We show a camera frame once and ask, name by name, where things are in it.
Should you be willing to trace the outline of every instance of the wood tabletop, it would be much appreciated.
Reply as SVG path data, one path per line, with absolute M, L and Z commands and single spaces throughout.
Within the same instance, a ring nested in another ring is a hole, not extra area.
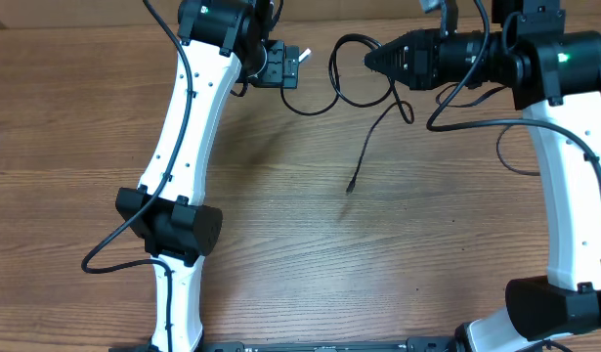
M 273 37 L 315 53 L 289 101 L 301 110 L 331 101 L 327 59 L 343 34 L 387 42 L 434 26 L 282 23 Z M 478 28 L 475 19 L 460 26 Z M 601 31 L 601 16 L 568 18 L 569 31 L 588 29 Z M 387 89 L 364 67 L 365 51 L 339 53 L 343 91 L 359 102 Z M 156 26 L 0 30 L 0 351 L 107 351 L 152 334 L 151 268 L 90 276 L 80 260 L 120 224 L 117 190 L 136 187 L 150 161 L 175 69 Z M 502 167 L 497 128 L 426 131 L 436 92 L 399 88 L 417 121 L 386 117 L 350 196 L 365 134 L 391 99 L 365 110 L 340 102 L 317 117 L 293 114 L 276 90 L 230 99 L 207 175 L 205 202 L 225 216 L 202 279 L 207 341 L 452 334 L 500 308 L 510 280 L 545 274 L 539 179 Z M 440 121 L 518 115 L 504 91 Z M 525 130 L 511 131 L 504 149 L 515 166 L 537 169 Z M 145 257 L 129 231 L 93 264 Z M 568 346 L 601 351 L 601 331 Z

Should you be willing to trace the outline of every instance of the cable tip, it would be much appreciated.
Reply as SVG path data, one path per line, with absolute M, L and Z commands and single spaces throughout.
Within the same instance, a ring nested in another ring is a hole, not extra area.
M 346 195 L 351 195 L 352 192 L 355 191 L 355 187 L 357 186 L 357 180 L 352 180 L 350 181 L 350 183 L 348 184 L 348 188 L 346 189 Z

